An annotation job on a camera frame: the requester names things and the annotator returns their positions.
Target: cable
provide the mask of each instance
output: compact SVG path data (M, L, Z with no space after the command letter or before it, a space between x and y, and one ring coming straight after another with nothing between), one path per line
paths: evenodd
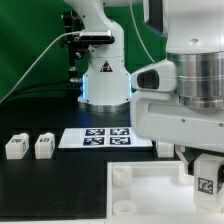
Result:
M18 97L18 96L21 96L21 95L25 95L25 94L35 94L35 93L44 93L44 92L56 92L56 91L64 91L64 90L70 90L70 89L71 90L74 90L74 89L79 90L79 88L62 88L62 89L37 90L37 91L29 91L29 92L23 91L23 92L20 92L20 93L13 93L7 99L5 99L2 104L0 104L0 107L3 106L5 103L7 103L12 98Z
M57 82L47 82L47 83L38 83L38 84L33 84L33 85L30 85L30 86L25 86L23 88L20 88L18 90L15 90L12 94L16 94L16 93L20 93L20 92L23 92L23 91L27 91L27 90L30 90L30 89L34 89L34 88L39 88L39 87L45 87L45 86L54 86L54 85L60 85L60 84L68 84L70 83L69 81L65 80L65 81L57 81Z
M141 35L139 33L139 30L138 30L138 27L137 27L137 24L136 24L136 21L135 21L135 16L134 16L134 12L133 12L133 5L132 5L132 0L130 0L130 11L131 11L131 18L132 18L132 22L133 22L133 25L134 25L134 28L135 28L135 32L138 36L138 39L145 51L145 53L147 54L147 56L149 57L149 59L155 63L155 60L152 58L152 56L150 55L150 53L147 51L146 47L145 47L145 44L143 43L143 40L141 38Z
M51 42L51 44L43 51L43 53L34 61L34 63L29 67L29 69L24 73L24 75L19 79L19 81L14 85L14 87L1 99L0 105L15 91L15 89L18 87L18 85L27 77L27 75L30 73L30 71L34 68L34 66L40 61L40 59L48 52L48 50L62 37L68 36L68 35L76 35L79 32L71 32L71 33L65 33L57 37L54 41Z

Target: black cable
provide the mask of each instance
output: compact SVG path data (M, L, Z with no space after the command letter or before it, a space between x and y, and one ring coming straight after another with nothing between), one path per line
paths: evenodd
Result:
M66 83L70 83L69 81L65 80L65 81L57 81L57 82L46 82L46 83L37 83L37 84L33 84L30 86L25 86L22 87L18 90L15 90L12 95L23 92L23 91L27 91L30 89L34 89L34 88L38 88L38 87L45 87L45 86L52 86L52 85L60 85L60 84L66 84Z
M35 94L35 93L44 93L44 92L56 92L56 91L65 91L65 90L79 90L79 88L62 88L62 89L51 89L51 90L37 90L37 91L22 91L20 93L14 93L11 96L9 96L7 99L5 99L2 104L0 105L0 107L2 107L3 105L5 105L9 100L11 100L14 97L19 97L21 95L25 95L25 94Z

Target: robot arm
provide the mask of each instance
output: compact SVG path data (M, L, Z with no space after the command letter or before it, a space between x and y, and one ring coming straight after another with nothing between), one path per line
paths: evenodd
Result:
M129 0L65 0L79 15L85 29L80 38L101 38L110 33L113 44L91 45L89 66L83 75L82 107L98 112L115 112L129 107L132 95L130 74L124 66L124 32L104 13L104 7L127 6Z
M155 2L144 1L145 21L160 33L166 27L167 59L133 74L132 126L141 137L176 145L193 168L196 205L217 211L224 169L224 2L162 0L157 17ZM200 152L194 158L185 146Z

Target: blue light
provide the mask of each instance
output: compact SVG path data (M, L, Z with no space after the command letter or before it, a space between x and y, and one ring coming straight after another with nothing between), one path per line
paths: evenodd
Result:
M132 97L132 95L133 95L133 93L132 93L132 91L131 91L131 75L130 74L128 74L129 75L129 77L128 77L128 79L129 79L129 95L130 95L130 98Z
M86 98L86 77L85 75L82 76L82 98Z

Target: green wall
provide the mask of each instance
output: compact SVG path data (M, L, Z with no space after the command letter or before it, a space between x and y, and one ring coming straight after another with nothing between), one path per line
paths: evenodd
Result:
M0 98L15 85L50 42L64 33L60 16L70 9L63 0L0 0ZM127 70L133 72L149 64L135 34L129 8L107 8L105 12L124 28ZM156 61L163 59L166 40L145 27L141 4L134 6L134 13L148 50ZM78 63L80 74L86 67L87 60ZM67 51L57 44L21 86L65 80L68 78L67 68Z

